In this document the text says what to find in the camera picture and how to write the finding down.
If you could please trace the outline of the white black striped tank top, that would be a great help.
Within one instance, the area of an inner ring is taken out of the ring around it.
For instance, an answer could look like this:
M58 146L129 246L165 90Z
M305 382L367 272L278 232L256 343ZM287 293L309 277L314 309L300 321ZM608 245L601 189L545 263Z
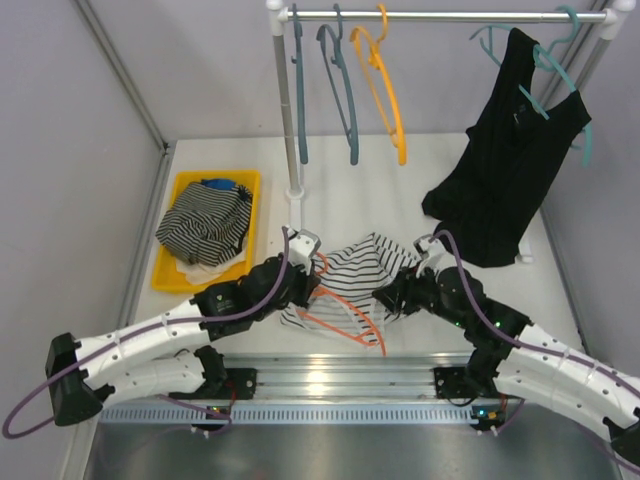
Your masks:
M389 285L402 268L413 267L417 263L416 254L375 232L348 247L328 254L318 252L314 257L315 273L320 277L321 283L353 301L364 311L372 313L383 336L385 327L396 320L386 319L384 307L373 298L372 292ZM300 319L295 308L296 306L291 305L280 314L283 326L345 339Z

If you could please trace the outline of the orange plastic hanger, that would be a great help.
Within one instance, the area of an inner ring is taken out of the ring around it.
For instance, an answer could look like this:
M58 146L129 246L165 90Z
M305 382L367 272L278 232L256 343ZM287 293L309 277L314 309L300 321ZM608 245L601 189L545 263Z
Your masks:
M329 287L320 283L311 293L307 307L296 307L297 316L337 336L357 343L365 349L377 347L382 357L387 348L373 314L359 308Z

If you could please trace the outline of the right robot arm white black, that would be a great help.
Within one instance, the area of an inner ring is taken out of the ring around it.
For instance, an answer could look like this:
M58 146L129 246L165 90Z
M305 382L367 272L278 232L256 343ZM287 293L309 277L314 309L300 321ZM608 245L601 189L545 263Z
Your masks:
M503 394L566 417L639 464L639 380L564 344L486 296L466 270L400 270L373 296L392 314L424 310L463 331L474 350L464 378L478 396Z

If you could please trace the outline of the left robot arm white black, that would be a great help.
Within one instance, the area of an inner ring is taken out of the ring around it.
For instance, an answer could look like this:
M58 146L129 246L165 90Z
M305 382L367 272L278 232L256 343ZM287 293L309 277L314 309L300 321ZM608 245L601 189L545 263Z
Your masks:
M312 259L277 255L133 326L55 337L45 365L54 423L75 425L106 407L155 395L217 396L227 372L213 342L289 305L308 306L319 283Z

